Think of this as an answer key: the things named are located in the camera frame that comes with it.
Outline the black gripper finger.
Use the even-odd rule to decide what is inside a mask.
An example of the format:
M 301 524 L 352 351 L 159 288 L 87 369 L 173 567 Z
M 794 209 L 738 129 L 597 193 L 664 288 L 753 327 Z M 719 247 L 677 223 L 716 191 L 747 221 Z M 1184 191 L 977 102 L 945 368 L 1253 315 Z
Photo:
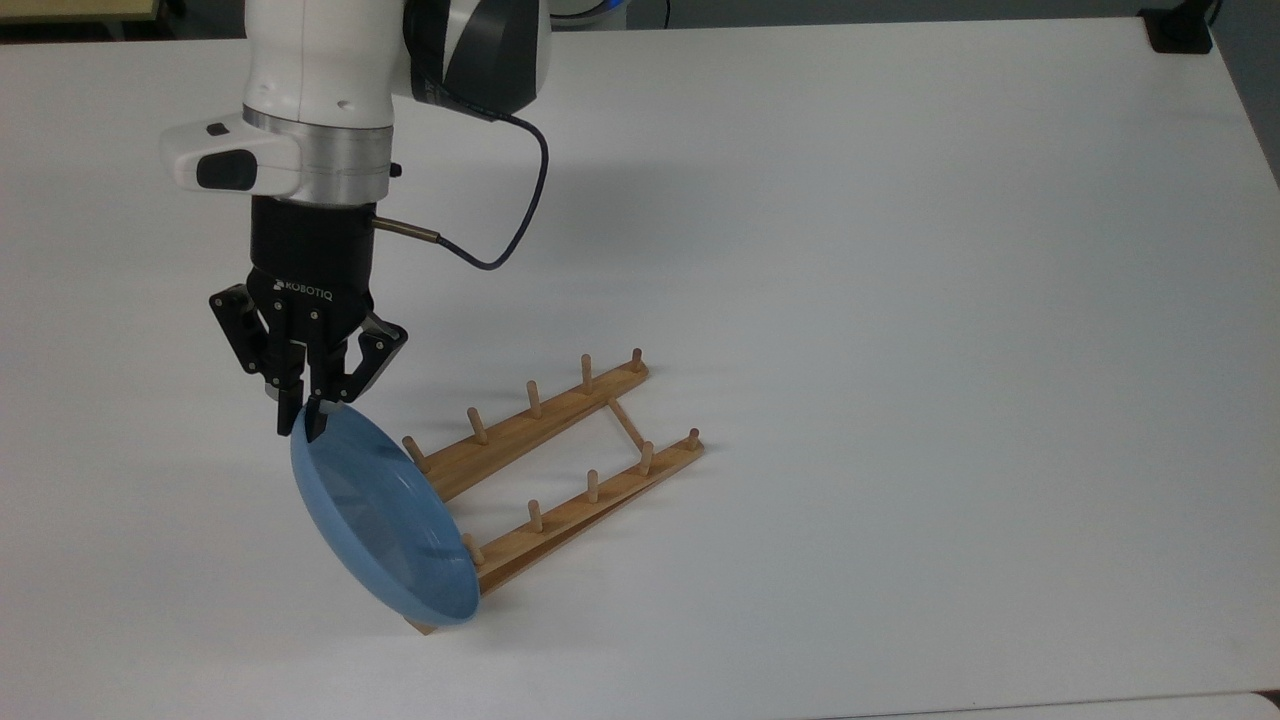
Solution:
M 261 310 L 247 284 L 214 293 L 209 305 L 242 369 L 262 377 L 276 404 L 276 433 L 289 436 L 303 406 L 305 348 L 292 340 L 287 305 L 275 299 Z
M 305 438 L 315 441 L 326 429 L 326 416 L 360 398 L 390 365 L 407 342 L 407 331 L 374 314 L 365 316 L 357 333 L 360 360 L 346 372 L 347 340 L 339 338 L 323 314 L 305 324 L 311 391 L 305 406 Z

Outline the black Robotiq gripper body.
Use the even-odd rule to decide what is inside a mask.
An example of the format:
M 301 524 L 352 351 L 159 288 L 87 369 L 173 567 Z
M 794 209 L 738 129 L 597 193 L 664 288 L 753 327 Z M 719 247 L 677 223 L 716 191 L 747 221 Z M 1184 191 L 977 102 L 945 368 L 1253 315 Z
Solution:
M 255 196 L 250 211 L 247 286 L 261 310 L 284 301 L 294 343 L 312 310 L 348 340 L 372 310 L 375 205 L 320 208 Z

